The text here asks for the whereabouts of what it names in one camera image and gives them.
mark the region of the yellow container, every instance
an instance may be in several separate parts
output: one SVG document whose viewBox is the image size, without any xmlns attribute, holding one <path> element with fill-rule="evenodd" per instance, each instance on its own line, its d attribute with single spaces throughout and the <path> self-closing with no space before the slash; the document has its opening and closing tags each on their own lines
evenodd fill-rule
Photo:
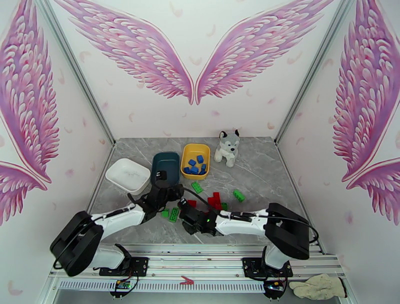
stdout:
<svg viewBox="0 0 400 304">
<path fill-rule="evenodd" d="M 197 162 L 198 155 L 201 155 L 203 157 L 204 159 L 203 163 Z M 186 174 L 184 172 L 184 168 L 190 167 L 189 165 L 190 160 L 196 161 L 195 167 L 198 168 L 199 172 L 202 169 L 202 165 L 206 164 L 207 167 L 205 168 L 205 174 L 203 175 Z M 202 143 L 188 143 L 187 145 L 185 145 L 183 148 L 182 161 L 180 163 L 180 172 L 182 173 L 182 175 L 189 180 L 201 181 L 207 177 L 209 171 L 210 171 L 210 147 Z"/>
</svg>

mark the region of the pink angel wing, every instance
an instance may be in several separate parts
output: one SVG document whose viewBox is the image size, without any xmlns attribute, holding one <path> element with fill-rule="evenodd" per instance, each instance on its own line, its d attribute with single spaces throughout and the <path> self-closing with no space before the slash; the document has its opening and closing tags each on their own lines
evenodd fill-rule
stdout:
<svg viewBox="0 0 400 304">
<path fill-rule="evenodd" d="M 33 188 L 47 190 L 43 182 L 16 164 L 0 161 L 0 226 L 3 220 L 21 213 L 27 191 Z"/>
<path fill-rule="evenodd" d="M 196 103 L 243 87 L 297 45 L 333 0 L 295 0 L 234 25 L 221 39 L 195 85 Z"/>
<path fill-rule="evenodd" d="M 399 106 L 399 50 L 375 0 L 357 1 L 344 39 L 333 126 L 335 154 L 347 162 L 343 182 L 371 162 Z"/>
<path fill-rule="evenodd" d="M 44 181 L 56 157 L 56 93 L 47 42 L 32 0 L 21 0 L 0 49 L 0 117 L 22 162 Z"/>
<path fill-rule="evenodd" d="M 147 88 L 193 103 L 193 81 L 173 45 L 159 28 L 126 13 L 86 0 L 55 0 L 71 13 L 72 23 L 90 43 L 120 69 L 144 81 Z"/>
<path fill-rule="evenodd" d="M 347 189 L 356 186 L 368 190 L 372 208 L 386 215 L 395 225 L 400 223 L 400 157 L 376 163 L 366 168 Z"/>
</svg>

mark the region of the green block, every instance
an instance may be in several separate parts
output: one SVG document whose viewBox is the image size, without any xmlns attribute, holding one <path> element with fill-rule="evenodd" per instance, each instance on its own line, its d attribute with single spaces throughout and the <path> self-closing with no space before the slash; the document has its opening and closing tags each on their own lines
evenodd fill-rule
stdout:
<svg viewBox="0 0 400 304">
<path fill-rule="evenodd" d="M 197 181 L 192 182 L 191 186 L 193 187 L 194 191 L 196 191 L 197 194 L 199 194 L 200 192 L 203 192 L 203 188 L 200 187 L 200 185 Z"/>
<path fill-rule="evenodd" d="M 239 202 L 243 202 L 245 200 L 245 196 L 238 189 L 233 191 L 233 195 Z"/>
<path fill-rule="evenodd" d="M 161 216 L 163 218 L 169 218 L 170 217 L 170 210 L 169 209 L 164 209 L 163 211 L 161 211 Z"/>
<path fill-rule="evenodd" d="M 175 223 L 178 219 L 178 215 L 179 215 L 179 209 L 172 208 L 171 216 L 169 217 L 169 221 Z"/>
</svg>

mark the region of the white plastic container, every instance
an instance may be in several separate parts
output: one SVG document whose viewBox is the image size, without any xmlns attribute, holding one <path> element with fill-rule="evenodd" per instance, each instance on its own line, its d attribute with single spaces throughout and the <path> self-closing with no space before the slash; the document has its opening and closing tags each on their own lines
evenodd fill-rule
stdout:
<svg viewBox="0 0 400 304">
<path fill-rule="evenodd" d="M 105 178 L 126 192 L 138 195 L 150 182 L 150 170 L 128 158 L 121 158 L 108 168 Z"/>
</svg>

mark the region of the stuffed husky toy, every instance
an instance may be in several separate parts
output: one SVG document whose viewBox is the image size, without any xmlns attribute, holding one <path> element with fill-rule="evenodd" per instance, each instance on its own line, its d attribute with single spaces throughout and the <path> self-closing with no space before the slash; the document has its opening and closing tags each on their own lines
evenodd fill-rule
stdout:
<svg viewBox="0 0 400 304">
<path fill-rule="evenodd" d="M 215 150 L 214 160 L 219 163 L 222 158 L 226 158 L 226 166 L 232 168 L 238 156 L 238 146 L 241 138 L 238 130 L 232 134 L 227 134 L 225 131 L 219 133 L 219 146 Z"/>
</svg>

